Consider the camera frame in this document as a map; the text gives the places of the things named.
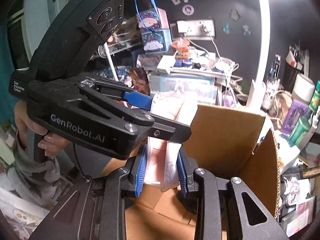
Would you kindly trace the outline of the person's left hand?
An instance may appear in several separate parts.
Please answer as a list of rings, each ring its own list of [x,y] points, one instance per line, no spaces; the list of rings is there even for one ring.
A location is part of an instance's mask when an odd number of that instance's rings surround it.
[[[27,114],[27,105],[20,100],[14,107],[14,118],[18,129],[18,136],[23,146],[27,146],[27,131],[28,129],[35,134],[44,136],[38,143],[38,147],[44,150],[45,156],[57,156],[71,142],[57,134],[48,132],[48,129],[40,126],[31,120]]]

